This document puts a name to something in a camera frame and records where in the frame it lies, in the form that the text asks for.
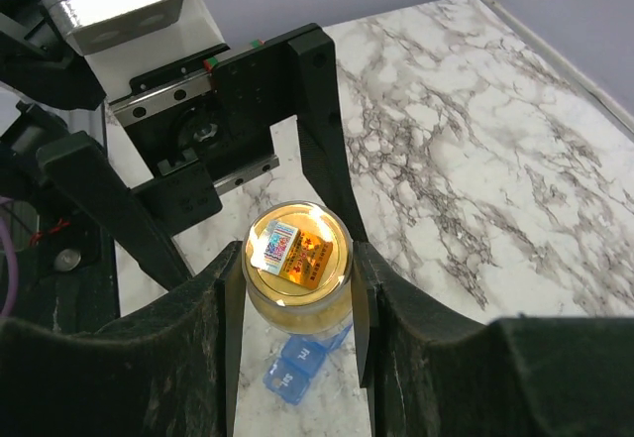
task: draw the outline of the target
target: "marble countertop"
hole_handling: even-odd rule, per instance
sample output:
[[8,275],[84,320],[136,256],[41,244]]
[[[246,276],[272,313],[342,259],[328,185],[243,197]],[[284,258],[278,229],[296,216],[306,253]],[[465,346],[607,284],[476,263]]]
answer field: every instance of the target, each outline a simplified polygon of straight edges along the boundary
[[[403,276],[480,322],[634,314],[634,144],[619,128],[479,0],[326,31],[357,200],[370,241]],[[123,129],[110,122],[107,134],[124,180],[148,179]],[[319,202],[294,119],[273,137],[281,166],[176,238],[196,272],[272,205]],[[121,249],[118,261],[125,313],[163,293]],[[297,407],[262,383],[285,339],[247,299],[236,435],[370,435],[353,337]]]

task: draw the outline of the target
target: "marble table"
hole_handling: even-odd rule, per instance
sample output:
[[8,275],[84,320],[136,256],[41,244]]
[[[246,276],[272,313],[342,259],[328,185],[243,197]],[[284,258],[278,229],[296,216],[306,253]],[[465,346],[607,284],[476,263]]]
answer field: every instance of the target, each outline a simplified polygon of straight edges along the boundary
[[[633,314],[634,145],[620,129],[478,0],[327,32],[357,200],[370,241],[403,276],[480,322]],[[121,127],[107,134],[128,184],[149,178]],[[176,238],[196,272],[272,205],[319,202],[294,119],[273,136],[281,166]],[[164,293],[121,249],[118,261],[124,313]],[[247,300],[236,435],[370,435],[353,337],[297,407],[262,383],[285,339]]]

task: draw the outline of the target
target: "orange label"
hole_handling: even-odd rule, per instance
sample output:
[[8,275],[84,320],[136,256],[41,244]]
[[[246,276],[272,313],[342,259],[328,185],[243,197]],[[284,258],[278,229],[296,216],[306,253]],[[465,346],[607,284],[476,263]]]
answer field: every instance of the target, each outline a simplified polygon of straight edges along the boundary
[[314,290],[324,274],[333,244],[309,232],[299,232],[299,240],[292,245],[278,275]]

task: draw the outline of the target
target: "label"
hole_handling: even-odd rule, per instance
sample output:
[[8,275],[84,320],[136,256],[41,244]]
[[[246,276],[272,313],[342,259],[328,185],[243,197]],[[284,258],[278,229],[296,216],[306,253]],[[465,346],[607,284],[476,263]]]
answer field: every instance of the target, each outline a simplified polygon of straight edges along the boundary
[[271,221],[259,242],[266,242],[264,253],[254,252],[251,264],[293,283],[314,290],[333,252],[332,242],[309,232]]

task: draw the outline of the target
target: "blue plastic object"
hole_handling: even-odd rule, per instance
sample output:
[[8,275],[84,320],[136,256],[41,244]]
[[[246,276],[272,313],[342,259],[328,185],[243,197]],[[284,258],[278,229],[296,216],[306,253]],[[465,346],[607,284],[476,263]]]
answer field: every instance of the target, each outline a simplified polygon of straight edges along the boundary
[[280,357],[268,369],[264,384],[289,404],[297,405],[311,380],[317,376],[326,356],[341,347],[352,325],[326,341],[312,341],[310,337],[291,336]]

